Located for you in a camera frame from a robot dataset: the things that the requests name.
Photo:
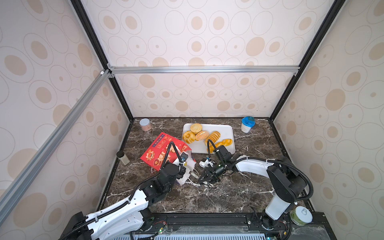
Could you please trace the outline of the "twisted yellow fake bread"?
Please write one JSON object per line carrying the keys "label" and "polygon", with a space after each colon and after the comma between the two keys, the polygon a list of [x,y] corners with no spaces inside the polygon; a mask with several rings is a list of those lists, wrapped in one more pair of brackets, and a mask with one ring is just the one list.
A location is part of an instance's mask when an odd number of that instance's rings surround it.
{"label": "twisted yellow fake bread", "polygon": [[[215,144],[215,146],[218,149],[220,146],[228,147],[228,146],[232,145],[232,143],[233,143],[232,139],[224,139],[221,142],[217,142]],[[214,149],[215,149],[214,146],[212,144],[210,144],[210,148],[209,148],[210,153],[213,153]]]}

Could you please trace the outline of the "red paper gift bag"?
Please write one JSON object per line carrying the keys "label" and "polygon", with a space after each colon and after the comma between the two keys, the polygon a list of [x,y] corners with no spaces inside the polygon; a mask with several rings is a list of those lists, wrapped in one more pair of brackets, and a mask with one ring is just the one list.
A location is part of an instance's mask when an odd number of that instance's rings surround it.
{"label": "red paper gift bag", "polygon": [[194,173],[196,161],[192,158],[192,149],[183,141],[178,140],[164,132],[161,132],[143,153],[140,159],[150,167],[154,168],[156,171],[159,171],[163,161],[165,160],[166,152],[170,142],[175,144],[176,149],[171,147],[169,154],[167,155],[167,162],[178,166],[180,161],[178,160],[176,153],[179,153],[180,157],[183,157],[182,154],[187,155],[185,157],[186,161],[183,163],[184,167],[186,168],[186,173],[181,179],[177,180],[180,185],[184,185],[190,176]]}

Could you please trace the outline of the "ridged fake bread stack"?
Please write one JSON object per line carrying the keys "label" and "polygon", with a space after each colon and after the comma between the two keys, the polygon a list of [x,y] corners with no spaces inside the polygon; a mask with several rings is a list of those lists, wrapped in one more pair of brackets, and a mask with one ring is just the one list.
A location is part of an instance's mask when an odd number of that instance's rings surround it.
{"label": "ridged fake bread stack", "polygon": [[221,134],[218,131],[213,131],[210,133],[207,139],[205,139],[205,145],[207,146],[208,140],[211,140],[213,143],[216,143],[219,138],[221,137]]}

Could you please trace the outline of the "oval fake bread roll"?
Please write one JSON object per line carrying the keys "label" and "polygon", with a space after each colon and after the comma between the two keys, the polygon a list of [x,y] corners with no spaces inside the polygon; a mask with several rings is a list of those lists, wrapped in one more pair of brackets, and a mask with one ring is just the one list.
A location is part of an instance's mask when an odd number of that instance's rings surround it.
{"label": "oval fake bread roll", "polygon": [[208,131],[200,131],[196,134],[196,137],[195,137],[195,140],[196,141],[202,141],[202,140],[205,140],[208,138],[208,136],[210,135],[210,133]]}

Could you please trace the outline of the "pumpkin shaped fake bread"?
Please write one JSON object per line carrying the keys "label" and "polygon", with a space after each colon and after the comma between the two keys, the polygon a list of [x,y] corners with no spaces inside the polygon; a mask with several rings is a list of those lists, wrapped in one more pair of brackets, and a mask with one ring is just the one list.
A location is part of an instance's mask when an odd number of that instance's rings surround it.
{"label": "pumpkin shaped fake bread", "polygon": [[191,144],[196,140],[196,135],[192,131],[187,131],[183,134],[183,141],[187,144]]}

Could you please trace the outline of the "round fake bread bun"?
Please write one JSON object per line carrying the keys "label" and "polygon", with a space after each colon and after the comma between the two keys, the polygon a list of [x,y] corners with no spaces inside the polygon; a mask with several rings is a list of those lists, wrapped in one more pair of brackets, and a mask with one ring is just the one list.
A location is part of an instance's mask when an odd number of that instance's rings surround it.
{"label": "round fake bread bun", "polygon": [[201,124],[192,124],[190,126],[190,131],[193,132],[195,135],[198,134],[203,130],[203,126]]}

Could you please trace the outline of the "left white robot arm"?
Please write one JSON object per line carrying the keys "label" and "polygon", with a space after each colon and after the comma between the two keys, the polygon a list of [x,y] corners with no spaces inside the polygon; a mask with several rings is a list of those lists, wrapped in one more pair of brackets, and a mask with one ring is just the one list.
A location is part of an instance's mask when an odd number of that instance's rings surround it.
{"label": "left white robot arm", "polygon": [[153,177],[139,183],[131,195],[95,213],[73,215],[61,235],[62,240],[112,240],[122,234],[149,229],[154,217],[149,206],[163,200],[177,179],[186,172],[186,152],[175,152],[177,160],[164,160]]}

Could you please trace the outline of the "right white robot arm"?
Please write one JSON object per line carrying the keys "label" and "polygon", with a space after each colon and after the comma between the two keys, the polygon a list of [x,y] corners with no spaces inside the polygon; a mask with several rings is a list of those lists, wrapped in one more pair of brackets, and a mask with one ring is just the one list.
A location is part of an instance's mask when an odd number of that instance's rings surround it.
{"label": "right white robot arm", "polygon": [[213,185],[221,180],[227,171],[247,172],[270,179],[275,191],[270,203],[260,216],[254,217],[267,230],[273,230],[280,217],[292,208],[294,203],[308,200],[313,196],[314,187],[310,178],[289,158],[260,159],[256,157],[232,155],[224,145],[207,141],[208,154],[215,154],[218,163],[211,164],[211,157],[204,162],[204,171],[198,179],[200,185]]}

